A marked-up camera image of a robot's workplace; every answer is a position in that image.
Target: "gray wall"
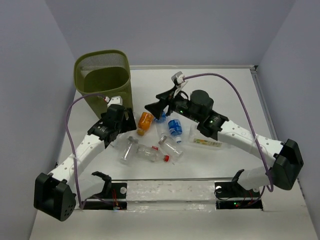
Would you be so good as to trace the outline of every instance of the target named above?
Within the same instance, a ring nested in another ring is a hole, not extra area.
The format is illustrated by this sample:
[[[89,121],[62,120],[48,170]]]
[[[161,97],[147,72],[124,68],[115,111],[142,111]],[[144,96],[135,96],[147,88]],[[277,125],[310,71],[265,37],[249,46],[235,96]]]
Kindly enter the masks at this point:
[[[258,67],[279,139],[299,143],[306,203],[320,237],[320,1],[298,0]]]
[[[34,184],[58,157],[74,57],[43,0],[0,1],[0,239],[26,240]]]
[[[46,0],[75,58],[131,65],[257,65],[295,0]]]

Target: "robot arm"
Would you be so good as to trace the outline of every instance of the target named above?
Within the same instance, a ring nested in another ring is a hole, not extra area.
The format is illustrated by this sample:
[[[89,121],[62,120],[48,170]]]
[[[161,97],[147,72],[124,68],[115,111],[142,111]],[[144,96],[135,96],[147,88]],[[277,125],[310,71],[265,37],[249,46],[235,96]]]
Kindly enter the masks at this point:
[[[108,103],[107,112],[101,114],[101,119],[89,129],[75,151],[77,175],[79,176],[118,134],[136,129],[131,108],[122,106],[121,97],[113,97]],[[34,207],[65,221],[76,206],[76,194],[72,191],[75,174],[73,154],[49,174],[41,173],[35,180]],[[90,182],[81,186],[81,195],[85,198],[111,188],[111,178],[101,172],[93,172],[92,176],[84,181]]]
[[[261,157],[252,133],[238,126],[226,116],[215,112],[212,109],[214,101],[205,91],[195,90],[191,93],[190,99],[186,99],[183,95],[188,95],[182,91],[182,87],[187,81],[184,80],[182,72],[175,74],[172,81],[175,86],[158,94],[156,98],[159,101],[146,105],[146,110],[159,119],[163,110],[168,106],[167,116],[176,112],[198,123],[197,129],[204,136],[229,143],[257,158]],[[281,189],[290,190],[304,164],[298,144],[291,139],[284,143],[260,135],[255,137],[262,147],[273,184]],[[230,191],[236,188],[256,189],[267,186],[270,182],[265,168],[259,167],[252,170],[239,170],[231,184]]]

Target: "white bottle cap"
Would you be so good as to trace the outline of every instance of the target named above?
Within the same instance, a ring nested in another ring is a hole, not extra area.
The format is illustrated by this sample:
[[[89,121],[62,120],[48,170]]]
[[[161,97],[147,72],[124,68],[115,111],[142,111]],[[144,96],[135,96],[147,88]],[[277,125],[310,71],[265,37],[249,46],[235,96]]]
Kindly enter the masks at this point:
[[[182,138],[181,138],[180,136],[177,136],[177,137],[175,138],[175,141],[179,144],[179,143],[182,142]]]

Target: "clear plastic bottle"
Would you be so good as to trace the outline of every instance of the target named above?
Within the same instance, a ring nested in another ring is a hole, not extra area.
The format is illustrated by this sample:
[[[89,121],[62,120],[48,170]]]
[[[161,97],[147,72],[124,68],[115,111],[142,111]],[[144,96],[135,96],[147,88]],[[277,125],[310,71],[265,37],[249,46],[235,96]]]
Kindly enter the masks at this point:
[[[170,136],[166,118],[167,118],[166,113],[163,111],[160,119],[155,118],[153,120],[156,128],[156,132],[160,139],[164,136]]]
[[[124,150],[120,150],[120,160],[123,164],[129,165],[138,150],[138,140],[129,136],[124,143]]]
[[[183,154],[182,147],[169,136],[163,136],[159,141],[160,148],[174,159],[179,159]]]
[[[136,154],[137,156],[147,159],[153,163],[169,161],[169,156],[164,155],[162,152],[158,151],[158,148],[156,146],[149,147],[143,144],[139,144]]]
[[[171,114],[168,117],[168,127],[171,137],[179,144],[182,141],[182,125],[177,114]]]

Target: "mesh trash can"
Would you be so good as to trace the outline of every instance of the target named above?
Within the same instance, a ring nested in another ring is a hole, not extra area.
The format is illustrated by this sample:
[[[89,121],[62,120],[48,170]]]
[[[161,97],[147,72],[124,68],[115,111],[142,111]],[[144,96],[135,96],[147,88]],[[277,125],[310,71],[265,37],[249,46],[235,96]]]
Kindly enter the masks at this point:
[[[121,96],[125,107],[133,107],[130,66],[123,52],[103,50],[81,56],[74,64],[73,77],[75,88],[82,95]],[[89,96],[85,100],[98,118],[107,111],[107,104],[102,98]]]

